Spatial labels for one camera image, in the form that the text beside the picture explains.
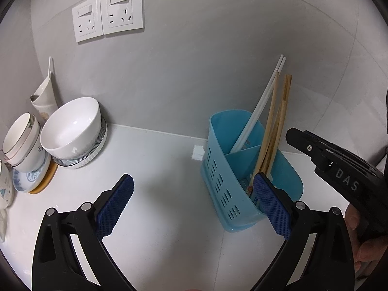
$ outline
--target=electrical outlet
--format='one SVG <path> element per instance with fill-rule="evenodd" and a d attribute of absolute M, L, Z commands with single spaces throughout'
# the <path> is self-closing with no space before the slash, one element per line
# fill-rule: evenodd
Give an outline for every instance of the electrical outlet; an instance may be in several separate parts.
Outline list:
<path fill-rule="evenodd" d="M 100 0 L 104 34 L 143 28 L 143 0 Z"/>
<path fill-rule="evenodd" d="M 109 27 L 133 24 L 132 0 L 107 0 Z"/>
<path fill-rule="evenodd" d="M 73 7 L 73 25 L 77 42 L 101 36 L 103 32 L 100 0 L 87 0 Z"/>

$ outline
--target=screw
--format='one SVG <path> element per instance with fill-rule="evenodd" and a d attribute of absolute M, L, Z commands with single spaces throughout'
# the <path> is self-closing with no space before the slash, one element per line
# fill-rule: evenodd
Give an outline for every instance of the screw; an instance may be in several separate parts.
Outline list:
<path fill-rule="evenodd" d="M 341 210 L 337 207 L 333 207 L 331 209 L 331 211 L 335 214 L 335 215 L 340 215 L 341 214 Z"/>
<path fill-rule="evenodd" d="M 297 207 L 299 210 L 304 210 L 306 208 L 306 205 L 304 202 L 302 201 L 297 201 L 295 203 L 295 207 Z"/>
<path fill-rule="evenodd" d="M 84 204 L 82 204 L 81 209 L 82 209 L 83 211 L 88 211 L 91 207 L 92 207 L 92 204 L 91 204 L 91 203 L 85 202 Z"/>
<path fill-rule="evenodd" d="M 53 215 L 54 214 L 54 212 L 55 212 L 55 210 L 54 210 L 54 208 L 50 208 L 50 209 L 48 209 L 47 211 L 46 211 L 46 215 Z"/>

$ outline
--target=blue gripper pad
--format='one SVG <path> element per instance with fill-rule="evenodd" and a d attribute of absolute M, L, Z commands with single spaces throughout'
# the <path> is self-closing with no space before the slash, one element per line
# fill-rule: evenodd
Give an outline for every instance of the blue gripper pad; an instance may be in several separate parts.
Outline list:
<path fill-rule="evenodd" d="M 260 173 L 253 180 L 253 189 L 275 232 L 288 240 L 291 234 L 291 217 L 276 196 L 274 192 L 276 188 L 263 173 Z"/>
<path fill-rule="evenodd" d="M 114 226 L 133 194 L 133 178 L 127 175 L 118 185 L 115 185 L 112 191 L 106 204 L 96 217 L 96 235 L 99 240 L 112 233 Z"/>

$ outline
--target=chopstick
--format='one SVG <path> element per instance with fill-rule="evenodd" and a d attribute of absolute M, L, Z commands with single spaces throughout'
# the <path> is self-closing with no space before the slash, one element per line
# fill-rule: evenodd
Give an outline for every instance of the chopstick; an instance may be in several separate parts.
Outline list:
<path fill-rule="evenodd" d="M 284 121 L 286 118 L 287 104 L 288 104 L 288 97 L 290 94 L 292 76 L 287 74 L 284 77 L 282 99 L 277 109 L 274 125 L 272 126 L 272 119 L 274 116 L 274 109 L 276 104 L 276 92 L 278 87 L 278 80 L 279 80 L 279 74 L 277 73 L 276 83 L 274 85 L 274 92 L 272 93 L 270 111 L 268 114 L 267 124 L 265 126 L 263 142 L 261 144 L 259 157 L 257 159 L 255 169 L 251 176 L 249 186 L 247 187 L 247 190 L 246 190 L 246 193 L 248 194 L 248 196 L 251 194 L 253 190 L 253 179 L 255 178 L 255 175 L 257 173 L 263 172 L 265 173 L 265 175 L 269 177 L 272 170 L 272 166 L 275 161 L 276 152 L 280 143 L 280 138 L 284 127 Z"/>
<path fill-rule="evenodd" d="M 261 143 L 259 157 L 257 159 L 255 169 L 253 171 L 253 175 L 252 175 L 251 181 L 249 183 L 250 186 L 253 185 L 253 178 L 260 171 L 261 166 L 263 165 L 265 154 L 267 153 L 268 147 L 270 145 L 270 134 L 271 134 L 271 128 L 272 128 L 272 119 L 274 117 L 274 112 L 275 112 L 278 83 L 279 83 L 279 72 L 276 72 L 274 90 L 272 92 L 272 99 L 271 99 L 271 105 L 269 108 L 267 124 L 265 126 L 264 137 L 263 137 L 263 141 Z"/>
<path fill-rule="evenodd" d="M 276 72 L 278 72 L 280 74 L 285 62 L 286 62 L 286 57 L 281 55 L 279 58 L 279 61 L 277 62 L 275 70 L 272 73 L 271 78 L 270 78 L 262 96 L 260 97 L 259 102 L 256 105 L 255 110 L 253 111 L 251 117 L 249 118 L 248 122 L 246 123 L 244 129 L 242 130 L 240 136 L 238 137 L 234 146 L 230 150 L 229 154 L 240 151 L 242 149 L 242 147 L 244 146 L 245 142 L 247 141 L 249 135 L 252 132 L 253 127 L 255 127 L 257 120 L 259 119 L 261 113 L 263 112 L 263 109 L 264 109 L 264 107 L 269 99 L 269 96 L 271 95 L 272 89 L 274 88 L 274 80 L 275 80 Z"/>
<path fill-rule="evenodd" d="M 285 76 L 285 81 L 284 81 L 284 92 L 283 92 L 283 98 L 282 98 L 282 102 L 281 102 L 281 106 L 280 106 L 279 123 L 278 123 L 278 127 L 276 128 L 277 131 L 276 131 L 275 143 L 274 143 L 273 148 L 272 148 L 271 153 L 270 153 L 270 160 L 268 162 L 268 167 L 266 168 L 266 170 L 264 172 L 265 175 L 267 175 L 268 177 L 271 173 L 272 166 L 273 166 L 274 161 L 275 161 L 276 152 L 277 152 L 277 149 L 279 146 L 280 137 L 281 137 L 283 127 L 284 127 L 284 121 L 286 119 L 287 104 L 288 104 L 288 97 L 290 95 L 291 80 L 292 80 L 292 76 L 287 74 Z"/>

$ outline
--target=human hand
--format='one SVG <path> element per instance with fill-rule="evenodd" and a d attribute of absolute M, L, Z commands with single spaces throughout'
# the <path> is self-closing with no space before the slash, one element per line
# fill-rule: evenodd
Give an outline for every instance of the human hand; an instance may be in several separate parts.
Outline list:
<path fill-rule="evenodd" d="M 352 243 L 354 270 L 357 272 L 362 262 L 371 262 L 363 275 L 370 275 L 388 247 L 388 236 L 381 236 L 360 244 L 357 237 L 357 227 L 360 223 L 360 213 L 351 204 L 345 212 L 345 223 Z"/>

